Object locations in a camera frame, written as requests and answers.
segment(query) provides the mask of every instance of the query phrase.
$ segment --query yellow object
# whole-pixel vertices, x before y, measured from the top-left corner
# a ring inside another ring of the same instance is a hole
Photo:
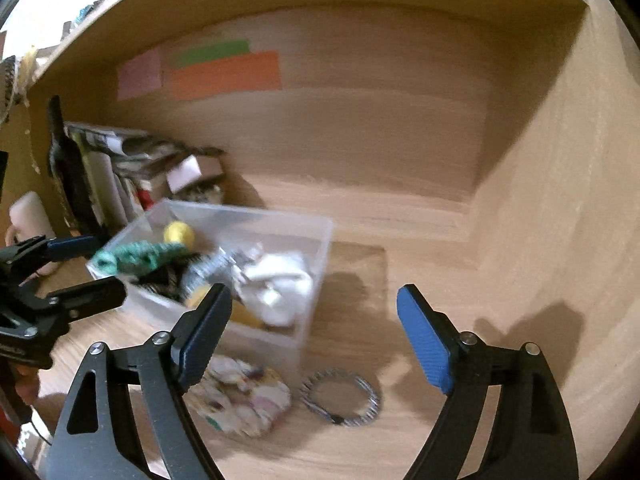
[[[164,229],[164,241],[167,244],[183,244],[188,250],[193,251],[196,235],[188,224],[184,222],[171,222]]]
[[[185,306],[187,308],[196,308],[204,297],[207,295],[207,292],[211,288],[211,285],[201,285],[199,286],[190,298],[185,301]],[[231,321],[236,323],[241,323],[243,325],[250,326],[251,328],[263,328],[264,323],[260,318],[254,316],[250,310],[247,309],[242,303],[238,300],[233,300],[232,310],[231,310]]]

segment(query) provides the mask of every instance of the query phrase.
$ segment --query wooden shelf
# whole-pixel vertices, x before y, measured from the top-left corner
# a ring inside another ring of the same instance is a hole
[[[173,99],[177,50],[236,39],[278,52],[282,90]],[[167,85],[118,102],[116,66],[155,46]],[[306,366],[353,369],[385,397],[357,438],[300,410],[266,440],[210,436],[225,475],[402,477],[442,405],[395,314],[396,290],[416,283],[460,330],[539,343],[586,478],[640,391],[639,75],[607,0],[114,1],[60,47],[30,108],[3,127],[2,211],[35,189],[63,230],[24,135],[44,168],[53,93],[70,120],[225,148],[232,202],[335,219]],[[66,368],[47,376],[49,393],[64,390],[77,337],[62,343]]]

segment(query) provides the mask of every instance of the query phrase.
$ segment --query metal ring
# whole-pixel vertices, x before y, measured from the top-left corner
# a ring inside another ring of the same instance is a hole
[[[329,412],[327,409],[320,406],[320,404],[311,400],[313,387],[324,379],[332,378],[349,379],[353,381],[357,387],[369,394],[369,405],[367,407],[367,411],[363,415],[346,418],[341,415],[337,415],[337,413]],[[358,374],[347,372],[345,370],[339,370],[337,368],[321,370],[306,378],[302,383],[302,387],[300,388],[300,395],[302,398],[302,402],[304,402],[305,406],[308,407],[308,409],[322,416],[322,418],[325,418],[330,423],[335,424],[336,426],[347,426],[348,428],[365,426],[376,420],[376,418],[378,418],[378,415],[380,414],[380,394],[373,389],[373,386],[367,383],[367,381],[360,377]]]

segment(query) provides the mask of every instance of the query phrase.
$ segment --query green sticky note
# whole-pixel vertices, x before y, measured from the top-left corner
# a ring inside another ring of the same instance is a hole
[[[207,61],[223,59],[224,57],[249,53],[248,40],[223,41],[222,43],[200,46],[181,52],[175,58],[175,67],[185,68],[186,66],[195,65],[197,63],[205,63]]]

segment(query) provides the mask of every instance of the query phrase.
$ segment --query white mug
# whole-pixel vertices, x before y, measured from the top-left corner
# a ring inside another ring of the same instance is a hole
[[[42,200],[35,191],[28,192],[9,208],[9,218],[11,225],[4,234],[4,243],[7,247],[38,235],[45,235],[47,238],[56,237],[49,217],[44,211]],[[56,262],[48,263],[39,268],[37,273],[47,276],[56,270],[58,265]]]

